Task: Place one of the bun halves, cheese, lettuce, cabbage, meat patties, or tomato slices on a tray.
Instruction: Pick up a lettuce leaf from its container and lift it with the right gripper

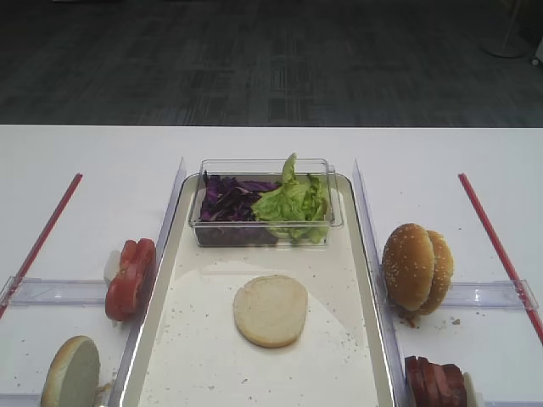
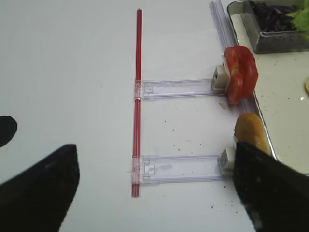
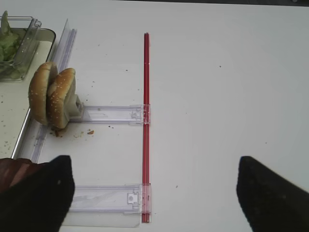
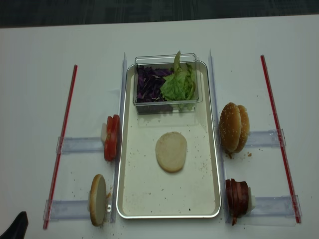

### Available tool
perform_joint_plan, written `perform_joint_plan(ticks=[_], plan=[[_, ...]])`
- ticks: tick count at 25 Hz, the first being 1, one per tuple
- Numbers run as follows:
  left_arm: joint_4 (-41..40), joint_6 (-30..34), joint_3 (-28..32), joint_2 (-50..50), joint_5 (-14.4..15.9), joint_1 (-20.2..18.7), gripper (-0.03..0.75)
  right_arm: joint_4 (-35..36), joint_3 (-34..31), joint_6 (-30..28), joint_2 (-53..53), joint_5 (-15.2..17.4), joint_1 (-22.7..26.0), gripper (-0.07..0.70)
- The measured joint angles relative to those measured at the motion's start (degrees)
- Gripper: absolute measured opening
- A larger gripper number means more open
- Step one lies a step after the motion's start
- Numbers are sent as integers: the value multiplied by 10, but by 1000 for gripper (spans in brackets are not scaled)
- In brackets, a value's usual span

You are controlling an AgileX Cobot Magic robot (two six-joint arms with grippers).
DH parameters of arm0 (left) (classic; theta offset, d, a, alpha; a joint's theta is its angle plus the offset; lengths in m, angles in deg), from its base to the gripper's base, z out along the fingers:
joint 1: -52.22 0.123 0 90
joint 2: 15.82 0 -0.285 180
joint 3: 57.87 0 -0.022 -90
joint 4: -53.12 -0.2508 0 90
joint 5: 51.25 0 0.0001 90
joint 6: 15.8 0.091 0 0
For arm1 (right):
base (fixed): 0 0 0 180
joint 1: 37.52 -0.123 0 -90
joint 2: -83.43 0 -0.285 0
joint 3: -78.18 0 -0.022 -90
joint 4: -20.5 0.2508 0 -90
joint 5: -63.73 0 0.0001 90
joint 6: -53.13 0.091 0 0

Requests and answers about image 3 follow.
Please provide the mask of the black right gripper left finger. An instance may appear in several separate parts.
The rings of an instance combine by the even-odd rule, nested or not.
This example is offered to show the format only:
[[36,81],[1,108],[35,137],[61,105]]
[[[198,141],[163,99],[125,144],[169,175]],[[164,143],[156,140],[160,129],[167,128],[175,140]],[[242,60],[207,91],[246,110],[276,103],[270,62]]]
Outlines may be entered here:
[[70,156],[58,156],[0,192],[2,232],[57,232],[69,211],[75,184]]

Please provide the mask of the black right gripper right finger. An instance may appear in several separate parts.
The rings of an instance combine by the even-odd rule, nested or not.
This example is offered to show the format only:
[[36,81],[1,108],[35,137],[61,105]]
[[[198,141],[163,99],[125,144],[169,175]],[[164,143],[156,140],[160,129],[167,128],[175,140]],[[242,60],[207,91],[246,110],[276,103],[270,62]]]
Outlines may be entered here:
[[307,232],[309,194],[250,156],[239,160],[236,193],[254,232]]

